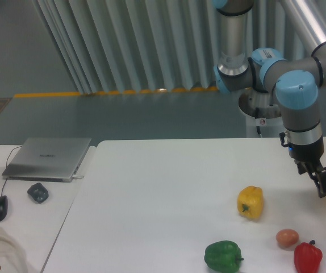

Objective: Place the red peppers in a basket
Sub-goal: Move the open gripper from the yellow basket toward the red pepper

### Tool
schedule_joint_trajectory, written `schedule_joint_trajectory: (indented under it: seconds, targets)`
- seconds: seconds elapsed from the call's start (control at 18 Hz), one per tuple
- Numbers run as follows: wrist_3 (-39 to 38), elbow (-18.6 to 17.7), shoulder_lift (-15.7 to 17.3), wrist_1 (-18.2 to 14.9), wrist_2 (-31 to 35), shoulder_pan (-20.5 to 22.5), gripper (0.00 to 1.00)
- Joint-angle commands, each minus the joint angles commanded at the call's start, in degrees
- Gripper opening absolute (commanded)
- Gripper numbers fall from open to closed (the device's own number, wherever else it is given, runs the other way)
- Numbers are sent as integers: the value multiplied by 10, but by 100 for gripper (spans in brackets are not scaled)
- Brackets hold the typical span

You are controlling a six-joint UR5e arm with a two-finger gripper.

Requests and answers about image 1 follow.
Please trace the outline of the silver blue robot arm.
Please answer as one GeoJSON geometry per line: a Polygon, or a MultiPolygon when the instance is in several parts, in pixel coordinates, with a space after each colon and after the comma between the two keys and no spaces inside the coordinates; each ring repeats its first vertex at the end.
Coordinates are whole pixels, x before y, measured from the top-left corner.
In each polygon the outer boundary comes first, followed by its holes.
{"type": "Polygon", "coordinates": [[[326,86],[326,20],[314,1],[281,1],[309,57],[286,60],[272,48],[245,53],[246,20],[253,1],[214,1],[223,19],[221,57],[214,66],[220,92],[252,88],[277,106],[285,128],[279,137],[298,172],[314,181],[326,196],[326,167],[318,95],[326,86]]]}

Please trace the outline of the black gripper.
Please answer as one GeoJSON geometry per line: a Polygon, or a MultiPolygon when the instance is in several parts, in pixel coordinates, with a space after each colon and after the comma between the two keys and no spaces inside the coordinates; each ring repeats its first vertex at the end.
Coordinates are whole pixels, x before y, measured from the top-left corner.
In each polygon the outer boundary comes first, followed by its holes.
{"type": "Polygon", "coordinates": [[[289,149],[289,156],[293,158],[297,166],[298,174],[309,173],[310,178],[317,187],[317,193],[320,198],[326,196],[326,167],[323,167],[320,158],[324,153],[324,142],[321,136],[317,141],[310,144],[294,144],[287,138],[286,132],[279,134],[281,145],[289,149]]]}

